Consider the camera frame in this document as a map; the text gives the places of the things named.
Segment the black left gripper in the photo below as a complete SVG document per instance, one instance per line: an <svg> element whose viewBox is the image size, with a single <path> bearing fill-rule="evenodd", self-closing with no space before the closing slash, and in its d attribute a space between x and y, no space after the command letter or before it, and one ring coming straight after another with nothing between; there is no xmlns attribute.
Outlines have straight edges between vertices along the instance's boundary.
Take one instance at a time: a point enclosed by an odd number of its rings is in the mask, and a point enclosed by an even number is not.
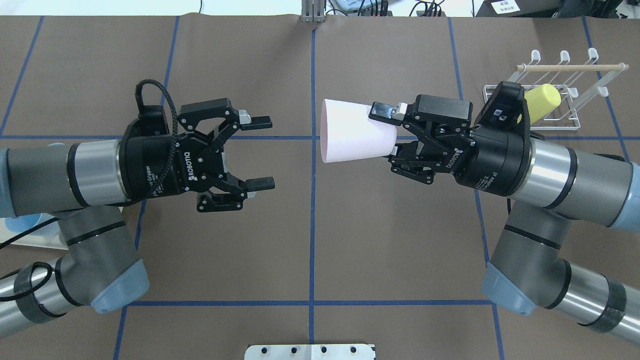
<svg viewBox="0 0 640 360"><path fill-rule="evenodd" d="M250 116L230 100L184 105L178 117L185 132L138 136L137 120L119 144L119 165L128 201L197 192L199 212L242 209L252 192L275 188L273 177L240 180L226 167L224 145L238 130L270 129L269 116Z"/></svg>

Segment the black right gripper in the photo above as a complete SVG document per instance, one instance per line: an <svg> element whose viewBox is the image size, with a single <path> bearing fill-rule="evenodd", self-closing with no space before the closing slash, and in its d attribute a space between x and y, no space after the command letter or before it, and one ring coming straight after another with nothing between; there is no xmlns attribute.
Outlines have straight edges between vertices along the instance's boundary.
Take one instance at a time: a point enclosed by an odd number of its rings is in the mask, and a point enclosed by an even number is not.
<svg viewBox="0 0 640 360"><path fill-rule="evenodd" d="M413 104L373 102L369 119L400 126L416 136L387 155L391 171L430 185L435 174L478 191L513 195L530 167L531 141L512 132L471 124L473 105L441 96L419 95Z"/></svg>

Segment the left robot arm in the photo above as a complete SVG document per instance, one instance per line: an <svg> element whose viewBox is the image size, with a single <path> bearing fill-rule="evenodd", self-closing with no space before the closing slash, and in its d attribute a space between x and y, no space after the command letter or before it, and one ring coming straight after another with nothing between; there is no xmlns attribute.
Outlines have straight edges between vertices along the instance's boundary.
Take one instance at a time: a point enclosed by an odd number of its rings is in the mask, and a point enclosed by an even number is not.
<svg viewBox="0 0 640 360"><path fill-rule="evenodd" d="M269 129L228 98L183 105L171 134L162 105L138 102L122 139L1 150L1 216L48 215L26 230L59 227L68 253L35 261L1 278L1 337L89 305L98 313L144 295L146 267L121 208L144 199L198 194L198 212L243 208L272 177L241 180L226 167L224 145L238 131Z"/></svg>

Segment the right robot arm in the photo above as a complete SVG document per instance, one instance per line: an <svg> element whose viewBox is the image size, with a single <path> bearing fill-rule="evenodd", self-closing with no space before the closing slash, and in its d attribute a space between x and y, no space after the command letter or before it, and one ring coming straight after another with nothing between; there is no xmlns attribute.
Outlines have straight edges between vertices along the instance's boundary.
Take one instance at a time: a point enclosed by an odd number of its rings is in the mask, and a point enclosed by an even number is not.
<svg viewBox="0 0 640 360"><path fill-rule="evenodd" d="M473 105L418 95L412 104L374 102L369 118L417 140L388 155L393 173L430 184L436 173L512 201L481 289L523 316L537 308L639 344L639 291L559 256L574 221L637 233L639 166L587 153L530 132L525 91L501 83L470 125Z"/></svg>

